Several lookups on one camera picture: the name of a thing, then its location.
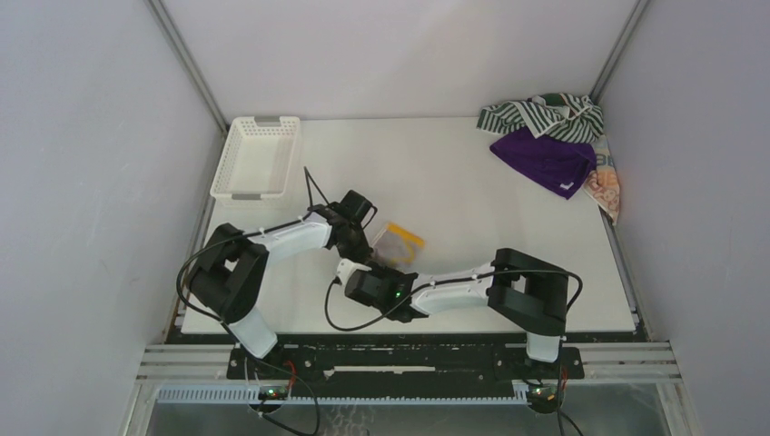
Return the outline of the yellow grey patterned towel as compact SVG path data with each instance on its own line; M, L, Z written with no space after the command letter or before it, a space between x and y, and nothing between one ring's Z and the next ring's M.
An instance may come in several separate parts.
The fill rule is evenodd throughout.
M412 267L426 242L417 234L393 222L386 222L372 243L373 258L390 268L406 271Z

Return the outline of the white plastic basket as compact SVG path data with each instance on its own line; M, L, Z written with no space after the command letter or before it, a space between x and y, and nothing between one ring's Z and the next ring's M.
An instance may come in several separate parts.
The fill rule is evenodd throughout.
M300 155L298 117L237 117L222 149L210 196L230 207L286 203Z

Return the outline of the purple towel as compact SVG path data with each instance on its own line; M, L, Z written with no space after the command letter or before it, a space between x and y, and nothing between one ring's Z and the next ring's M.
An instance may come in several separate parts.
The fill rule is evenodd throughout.
M591 144L566 143L547 135L536 138L527 127L504 135L489 150L530 181L566 200L597 169Z

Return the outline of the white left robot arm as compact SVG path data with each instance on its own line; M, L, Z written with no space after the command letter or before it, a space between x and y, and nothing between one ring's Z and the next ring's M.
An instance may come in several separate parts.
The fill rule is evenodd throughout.
M300 253L335 248L342 260L366 264L372 249L364 220L378 208L350 190L339 202L313 204L297 219L269 229L245 232L219 225L206 245L181 269L184 285L212 317L247 351L249 367L263 379L277 376L282 352L273 348L277 333L264 320L257 301L265 273Z

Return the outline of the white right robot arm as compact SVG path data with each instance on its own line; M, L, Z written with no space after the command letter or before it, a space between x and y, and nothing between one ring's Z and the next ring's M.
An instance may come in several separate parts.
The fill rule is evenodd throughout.
M567 315L576 300L568 285L578 276L528 254L503 248L490 263L442 275L405 273L375 262L340 261L333 284L344 295L408 323L438 313L487 307L527 335L525 365L547 378L561 363Z

